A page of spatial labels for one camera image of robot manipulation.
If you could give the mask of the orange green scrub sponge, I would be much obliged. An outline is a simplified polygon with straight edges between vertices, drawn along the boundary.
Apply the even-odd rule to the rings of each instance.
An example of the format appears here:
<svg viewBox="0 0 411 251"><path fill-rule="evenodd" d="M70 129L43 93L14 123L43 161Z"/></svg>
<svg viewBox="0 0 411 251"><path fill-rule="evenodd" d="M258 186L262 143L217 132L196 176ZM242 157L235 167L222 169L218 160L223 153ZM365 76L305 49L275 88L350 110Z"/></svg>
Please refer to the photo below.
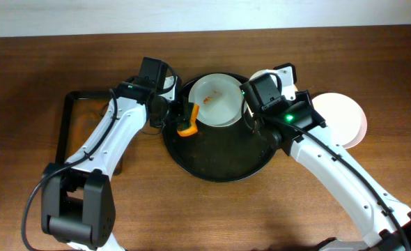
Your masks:
<svg viewBox="0 0 411 251"><path fill-rule="evenodd" d="M177 133L181 137L189 137L198 132L196 120L199 114L199 105L189 102L184 108L184 112L186 118L178 124Z"/></svg>

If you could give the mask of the white plate with small stains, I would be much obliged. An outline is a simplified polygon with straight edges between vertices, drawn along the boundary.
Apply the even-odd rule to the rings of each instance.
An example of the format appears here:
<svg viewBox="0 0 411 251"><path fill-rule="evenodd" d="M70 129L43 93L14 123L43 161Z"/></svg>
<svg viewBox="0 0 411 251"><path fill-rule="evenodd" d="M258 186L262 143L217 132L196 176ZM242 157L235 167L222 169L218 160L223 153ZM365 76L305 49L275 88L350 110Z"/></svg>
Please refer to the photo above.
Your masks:
<svg viewBox="0 0 411 251"><path fill-rule="evenodd" d="M210 127L223 128L241 118L241 82L224 73L213 73L193 83L188 100L199 106L197 119Z"/></svg>

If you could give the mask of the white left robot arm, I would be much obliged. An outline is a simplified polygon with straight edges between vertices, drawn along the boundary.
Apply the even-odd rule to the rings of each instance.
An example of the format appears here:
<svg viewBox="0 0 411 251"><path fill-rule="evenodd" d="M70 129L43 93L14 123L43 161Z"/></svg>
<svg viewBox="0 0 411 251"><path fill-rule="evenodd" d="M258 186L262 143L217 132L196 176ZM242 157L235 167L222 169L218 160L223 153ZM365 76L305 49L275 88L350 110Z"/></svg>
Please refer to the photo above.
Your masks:
<svg viewBox="0 0 411 251"><path fill-rule="evenodd" d="M40 182L44 233L71 250L121 250L112 231L116 209L111 178L132 138L149 119L150 104L174 104L174 93L137 96L114 90L106 114L62 165L51 163Z"/></svg>

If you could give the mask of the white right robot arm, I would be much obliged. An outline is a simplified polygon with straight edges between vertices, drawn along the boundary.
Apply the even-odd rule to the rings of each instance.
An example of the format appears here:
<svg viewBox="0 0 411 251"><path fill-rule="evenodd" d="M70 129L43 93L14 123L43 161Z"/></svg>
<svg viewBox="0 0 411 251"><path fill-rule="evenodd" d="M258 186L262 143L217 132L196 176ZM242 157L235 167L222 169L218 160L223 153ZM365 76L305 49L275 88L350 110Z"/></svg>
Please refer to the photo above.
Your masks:
<svg viewBox="0 0 411 251"><path fill-rule="evenodd" d="M260 114L282 137L288 155L307 168L340 203L358 228L358 242L329 241L324 250L411 250L411 208L395 198L332 136L310 100L279 114Z"/></svg>

